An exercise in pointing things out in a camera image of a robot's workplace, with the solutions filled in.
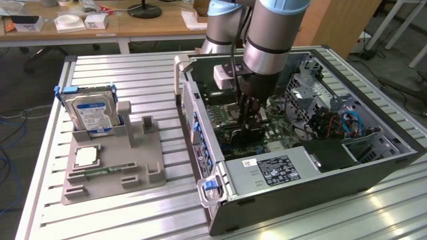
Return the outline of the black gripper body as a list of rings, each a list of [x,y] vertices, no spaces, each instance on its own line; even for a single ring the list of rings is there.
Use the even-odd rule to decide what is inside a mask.
[[[266,102],[274,94],[278,84],[278,73],[263,75],[258,73],[246,74],[239,82],[241,92],[250,98]]]

